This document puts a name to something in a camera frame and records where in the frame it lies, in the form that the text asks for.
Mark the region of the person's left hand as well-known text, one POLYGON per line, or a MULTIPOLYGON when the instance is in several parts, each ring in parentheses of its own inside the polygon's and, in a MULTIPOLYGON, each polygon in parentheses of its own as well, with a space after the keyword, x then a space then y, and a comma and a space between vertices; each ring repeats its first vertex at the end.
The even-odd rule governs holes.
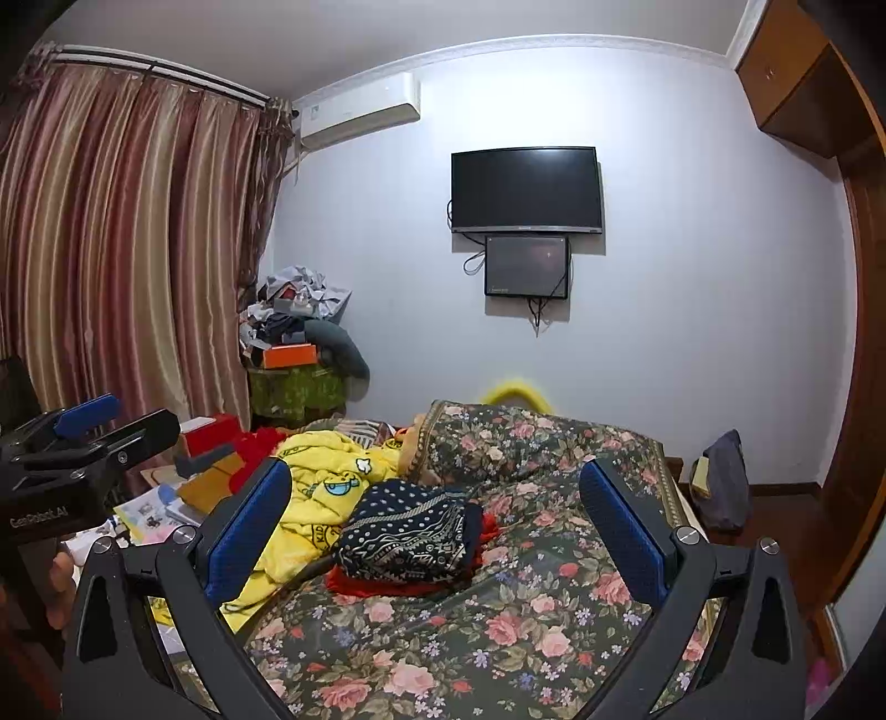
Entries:
MULTIPOLYGON (((76 594, 74 580, 75 564, 66 551, 57 552, 54 557, 39 555, 32 561, 25 561, 25 577, 38 590, 39 606, 45 609, 47 623, 53 630, 65 631, 70 623, 76 594)), ((13 627, 19 612, 19 594, 9 591, 6 580, 2 580, 2 630, 13 627)))

